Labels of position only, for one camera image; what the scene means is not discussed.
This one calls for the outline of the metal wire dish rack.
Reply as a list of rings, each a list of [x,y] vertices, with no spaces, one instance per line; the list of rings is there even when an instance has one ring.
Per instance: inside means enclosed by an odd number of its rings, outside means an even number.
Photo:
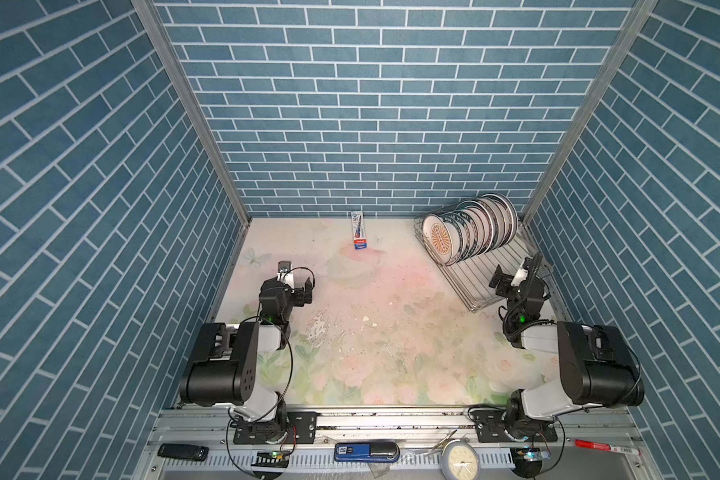
[[[473,253],[470,258],[462,260],[462,247],[464,242],[463,231],[452,214],[455,211],[466,213],[472,224],[474,234]],[[451,265],[441,265],[435,259],[428,247],[422,233],[422,222],[427,215],[436,214],[455,224],[460,230],[461,247],[457,261]],[[489,281],[497,265],[509,274],[514,274],[526,260],[537,253],[537,249],[525,237],[520,219],[518,231],[514,239],[507,245],[496,250],[488,251],[491,225],[488,212],[472,200],[462,201],[442,209],[419,215],[414,220],[414,233],[422,244],[425,252],[434,261],[435,266],[445,276],[447,282],[462,300],[468,310],[477,311],[484,307],[500,302],[494,290],[489,287]]]

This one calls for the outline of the orange sunburst pattern plate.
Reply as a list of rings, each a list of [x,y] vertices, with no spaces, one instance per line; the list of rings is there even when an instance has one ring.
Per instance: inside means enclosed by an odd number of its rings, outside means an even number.
[[[445,218],[430,214],[422,222],[422,233],[434,259],[441,265],[455,263],[460,255],[460,230]]]

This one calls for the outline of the green rim white plate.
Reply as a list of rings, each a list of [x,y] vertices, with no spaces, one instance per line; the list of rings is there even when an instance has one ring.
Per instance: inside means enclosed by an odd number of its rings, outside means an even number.
[[[474,234],[472,231],[472,224],[469,216],[462,212],[462,211],[455,211],[452,214],[453,218],[457,221],[459,227],[463,231],[463,247],[462,247],[462,260],[466,260],[467,258],[470,258],[473,253],[473,247],[474,247]]]

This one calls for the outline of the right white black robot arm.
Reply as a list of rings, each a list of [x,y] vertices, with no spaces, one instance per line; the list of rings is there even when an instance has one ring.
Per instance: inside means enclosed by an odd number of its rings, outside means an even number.
[[[642,366],[618,328],[542,316],[551,290],[538,276],[541,263],[542,255],[536,254],[513,275],[497,267],[489,282],[506,300],[499,318],[508,343],[558,358],[558,380],[518,389],[507,401],[501,423],[518,440],[545,434],[562,415],[638,406],[645,397]]]

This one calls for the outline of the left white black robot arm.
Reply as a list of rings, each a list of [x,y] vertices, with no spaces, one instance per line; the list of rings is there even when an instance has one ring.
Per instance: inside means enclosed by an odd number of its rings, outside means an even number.
[[[230,325],[206,323],[198,333],[179,384],[181,404],[224,407],[235,445],[312,444],[317,414],[290,413],[285,395],[293,380],[295,359],[290,343],[290,315],[312,302],[314,280],[300,287],[286,274],[266,280],[256,314]],[[283,391],[257,380],[263,353],[286,351],[289,373]]]

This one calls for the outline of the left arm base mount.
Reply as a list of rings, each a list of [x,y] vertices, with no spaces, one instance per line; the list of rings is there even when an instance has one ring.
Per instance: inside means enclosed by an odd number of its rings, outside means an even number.
[[[315,411],[278,413],[273,420],[239,420],[234,428],[234,445],[313,444],[318,414]]]

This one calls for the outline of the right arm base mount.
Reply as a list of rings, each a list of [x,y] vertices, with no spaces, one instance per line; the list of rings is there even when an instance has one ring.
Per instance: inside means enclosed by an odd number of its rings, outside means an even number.
[[[470,408],[466,416],[473,422],[480,443],[526,443],[531,440],[551,443],[558,440],[551,421],[516,417],[513,412],[488,407]]]

